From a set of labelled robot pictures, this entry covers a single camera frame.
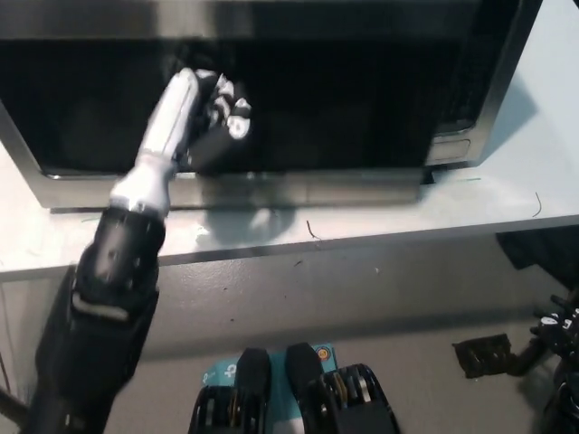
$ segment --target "white table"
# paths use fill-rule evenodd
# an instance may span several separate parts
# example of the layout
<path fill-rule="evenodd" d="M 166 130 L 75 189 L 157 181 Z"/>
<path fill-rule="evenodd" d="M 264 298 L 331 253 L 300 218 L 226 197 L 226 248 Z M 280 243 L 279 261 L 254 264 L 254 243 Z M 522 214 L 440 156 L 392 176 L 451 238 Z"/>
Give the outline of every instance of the white table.
<path fill-rule="evenodd" d="M 477 167 L 437 176 L 419 203 L 172 212 L 162 264 L 579 223 L 576 41 L 573 0 L 545 0 L 490 140 L 499 147 Z M 79 259 L 98 223 L 96 213 L 41 208 L 1 146 L 0 203 L 0 282 L 61 272 Z"/>

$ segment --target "black glass microwave door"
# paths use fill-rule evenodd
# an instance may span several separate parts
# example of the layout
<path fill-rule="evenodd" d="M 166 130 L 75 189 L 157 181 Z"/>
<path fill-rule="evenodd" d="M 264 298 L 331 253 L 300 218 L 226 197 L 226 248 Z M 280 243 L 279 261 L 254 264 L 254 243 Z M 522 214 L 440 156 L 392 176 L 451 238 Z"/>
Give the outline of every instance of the black glass microwave door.
<path fill-rule="evenodd" d="M 124 172 L 183 44 L 186 64 L 211 53 L 254 106 L 228 173 L 422 165 L 460 53 L 444 40 L 2 42 L 0 99 L 45 173 Z"/>
<path fill-rule="evenodd" d="M 442 112 L 439 133 L 474 127 L 520 0 L 484 0 L 478 10 Z"/>

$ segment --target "gray floor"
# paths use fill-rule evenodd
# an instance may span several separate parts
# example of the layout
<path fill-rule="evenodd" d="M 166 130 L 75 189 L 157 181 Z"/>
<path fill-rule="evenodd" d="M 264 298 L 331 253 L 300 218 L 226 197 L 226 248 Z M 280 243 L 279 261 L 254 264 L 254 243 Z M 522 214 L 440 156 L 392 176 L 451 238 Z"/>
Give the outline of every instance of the gray floor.
<path fill-rule="evenodd" d="M 51 284 L 4 285 L 21 396 Z M 540 269 L 513 270 L 493 237 L 175 267 L 160 285 L 146 350 L 107 434 L 185 433 L 204 369 L 249 345 L 331 341 L 340 364 L 373 367 L 406 434 L 535 433 L 550 391 L 552 363 L 523 380 L 470 381 L 455 360 L 451 344 L 478 336 L 507 333 L 521 348 L 533 307 L 564 293 Z"/>

